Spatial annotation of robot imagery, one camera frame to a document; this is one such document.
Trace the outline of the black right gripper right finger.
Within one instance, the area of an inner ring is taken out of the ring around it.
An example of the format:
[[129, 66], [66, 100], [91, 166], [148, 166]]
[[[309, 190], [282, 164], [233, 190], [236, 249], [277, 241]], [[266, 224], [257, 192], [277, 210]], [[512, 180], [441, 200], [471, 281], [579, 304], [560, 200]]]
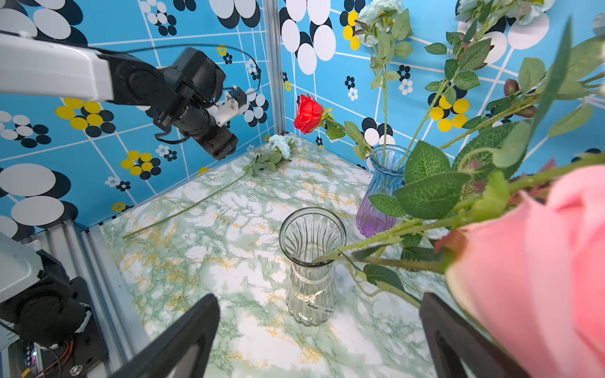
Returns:
[[466, 377], [527, 377], [526, 371], [437, 295], [426, 292], [419, 310], [436, 374]]

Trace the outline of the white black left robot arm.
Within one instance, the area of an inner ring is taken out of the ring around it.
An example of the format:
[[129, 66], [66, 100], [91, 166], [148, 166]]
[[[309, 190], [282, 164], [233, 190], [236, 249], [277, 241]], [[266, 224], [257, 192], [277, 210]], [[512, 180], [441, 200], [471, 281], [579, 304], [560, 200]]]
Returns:
[[[216, 160], [236, 150], [225, 124], [247, 105], [244, 92], [225, 90], [224, 80], [197, 48], [158, 69], [131, 53], [1, 35], [2, 92], [150, 106], [158, 141], [177, 128]], [[62, 200], [70, 188], [66, 176], [42, 165], [1, 171], [2, 196], [16, 201], [1, 220], [1, 325], [32, 346], [41, 377], [94, 376], [126, 359], [111, 337], [103, 274], [81, 238], [37, 250], [28, 243], [35, 228], [54, 232], [71, 222], [76, 208]]]

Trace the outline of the light blue peony stem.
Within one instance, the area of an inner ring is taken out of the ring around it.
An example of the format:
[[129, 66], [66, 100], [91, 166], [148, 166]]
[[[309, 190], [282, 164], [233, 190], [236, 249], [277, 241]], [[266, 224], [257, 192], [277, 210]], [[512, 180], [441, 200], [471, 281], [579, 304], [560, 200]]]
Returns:
[[562, 175], [561, 169], [533, 176], [518, 176], [517, 170], [554, 102], [583, 99], [604, 85], [604, 37], [578, 45], [571, 40], [566, 28], [551, 66], [538, 58], [523, 61], [517, 77], [505, 83], [504, 97], [465, 123], [466, 145], [455, 159], [449, 160], [443, 148], [417, 142], [405, 160], [403, 187], [370, 197], [378, 211], [397, 223], [362, 242], [333, 249], [315, 264], [345, 261], [356, 282], [371, 283], [418, 306], [397, 270], [443, 273], [450, 258], [443, 240], [429, 251], [416, 239], [437, 229], [454, 234], [466, 225], [499, 218], [516, 205], [522, 190], [540, 195]]

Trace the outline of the clear ribbed glass vase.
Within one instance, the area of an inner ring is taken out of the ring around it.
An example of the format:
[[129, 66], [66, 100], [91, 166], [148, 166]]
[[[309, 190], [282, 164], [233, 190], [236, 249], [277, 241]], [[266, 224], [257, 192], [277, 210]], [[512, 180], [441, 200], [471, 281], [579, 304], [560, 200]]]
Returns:
[[346, 244], [343, 222], [327, 209], [299, 209], [285, 219], [278, 241], [291, 263], [286, 295], [288, 313], [305, 326], [325, 323], [336, 304], [334, 267], [325, 257]]

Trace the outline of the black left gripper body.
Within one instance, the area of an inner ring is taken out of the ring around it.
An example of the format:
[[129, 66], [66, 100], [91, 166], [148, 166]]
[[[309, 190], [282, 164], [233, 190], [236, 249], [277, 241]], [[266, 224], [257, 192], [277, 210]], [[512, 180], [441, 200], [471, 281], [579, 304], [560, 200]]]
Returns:
[[230, 130], [218, 126], [214, 118], [203, 108], [186, 106], [179, 117], [173, 118], [172, 124], [183, 136], [195, 140], [217, 161], [236, 151], [238, 138]]

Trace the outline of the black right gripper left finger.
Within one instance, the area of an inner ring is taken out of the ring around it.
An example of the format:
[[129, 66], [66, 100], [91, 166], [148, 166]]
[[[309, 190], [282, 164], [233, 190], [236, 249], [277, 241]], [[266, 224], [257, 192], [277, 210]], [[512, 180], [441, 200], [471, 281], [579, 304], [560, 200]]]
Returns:
[[113, 377], [203, 377], [220, 322], [217, 297], [205, 295]]

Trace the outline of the pink rose stem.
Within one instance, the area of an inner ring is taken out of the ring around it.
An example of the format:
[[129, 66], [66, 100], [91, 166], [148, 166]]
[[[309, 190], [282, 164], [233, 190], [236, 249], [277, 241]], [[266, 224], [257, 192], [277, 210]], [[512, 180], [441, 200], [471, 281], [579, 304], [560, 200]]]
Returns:
[[379, 266], [376, 250], [447, 228], [434, 258], [387, 266], [444, 275], [458, 306], [533, 377], [604, 375], [604, 166], [598, 157], [506, 179], [495, 171], [463, 198], [468, 173], [422, 177], [381, 195], [402, 220], [341, 248]]

